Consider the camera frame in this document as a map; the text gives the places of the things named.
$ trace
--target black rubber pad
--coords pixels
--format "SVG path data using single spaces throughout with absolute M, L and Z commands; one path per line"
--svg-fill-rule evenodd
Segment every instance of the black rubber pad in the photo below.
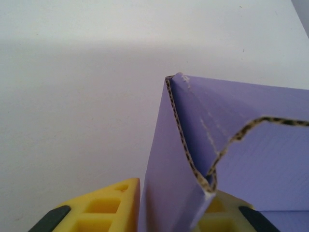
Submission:
M 49 211 L 29 232 L 52 232 L 70 210 L 71 207 L 64 205 Z
M 250 222 L 256 232 L 280 232 L 263 214 L 246 206 L 240 206 L 239 210 Z

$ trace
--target white background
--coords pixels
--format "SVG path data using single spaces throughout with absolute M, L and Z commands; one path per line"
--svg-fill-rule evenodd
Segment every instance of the white background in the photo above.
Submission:
M 3 0 L 0 225 L 143 177 L 167 75 L 309 88 L 290 0 Z

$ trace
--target corrugated cardboard edge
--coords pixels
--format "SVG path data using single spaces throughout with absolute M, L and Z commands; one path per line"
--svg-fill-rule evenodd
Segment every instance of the corrugated cardboard edge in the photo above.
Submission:
M 229 147 L 229 145 L 233 142 L 239 142 L 241 141 L 245 135 L 252 130 L 255 126 L 257 126 L 258 124 L 264 122 L 264 121 L 268 121 L 271 123 L 276 123 L 276 124 L 283 124 L 283 125 L 289 125 L 289 126 L 301 126 L 301 127 L 309 127 L 309 121 L 302 121 L 302 120 L 296 120 L 296 119 L 287 119 L 287 118 L 280 118 L 280 117 L 272 117 L 272 116 L 263 116 L 257 119 L 254 119 L 252 121 L 250 121 L 249 123 L 247 123 L 246 125 L 244 125 L 244 127 L 238 131 L 229 141 L 228 143 L 225 145 L 224 149 L 222 151 L 219 152 L 218 157 L 215 159 L 215 161 L 213 162 L 211 168 L 209 169 L 206 177 L 211 177 L 212 176 L 212 183 L 209 184 L 209 182 L 207 181 L 207 179 L 196 169 L 191 154 L 189 152 L 184 134 L 183 134 L 183 130 L 180 124 L 180 120 L 177 114 L 177 110 L 176 110 L 176 106 L 175 106 L 175 102 L 174 102 L 174 97 L 171 91 L 171 86 L 170 86 L 170 81 L 174 76 L 168 76 L 165 78 L 165 83 L 166 83 L 166 87 L 168 89 L 168 93 L 169 93 L 169 99 L 170 99 L 170 103 L 173 109 L 173 113 L 174 113 L 174 117 L 176 120 L 176 124 L 178 127 L 178 131 L 181 137 L 181 141 L 183 144 L 183 148 L 185 151 L 185 155 L 187 157 L 187 160 L 189 162 L 189 165 L 192 169 L 192 172 L 194 174 L 194 176 L 197 179 L 197 182 L 200 184 L 200 186 L 202 187 L 202 189 L 205 192 L 206 195 L 206 199 L 208 199 L 209 197 L 211 197 L 213 195 L 213 193 L 217 190 L 217 172 L 216 172 L 216 165 L 218 164 L 218 162 L 220 161 L 220 159 L 227 153 L 227 149 Z

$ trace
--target purple cardboard box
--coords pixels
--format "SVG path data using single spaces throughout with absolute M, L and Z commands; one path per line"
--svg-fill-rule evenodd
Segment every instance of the purple cardboard box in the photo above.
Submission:
M 309 91 L 166 78 L 139 232 L 189 232 L 220 189 L 309 231 Z

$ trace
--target white wall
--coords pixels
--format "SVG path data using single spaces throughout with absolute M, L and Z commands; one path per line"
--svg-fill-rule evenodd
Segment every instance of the white wall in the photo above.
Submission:
M 0 225 L 143 181 L 164 77 L 309 88 L 289 0 L 0 3 Z

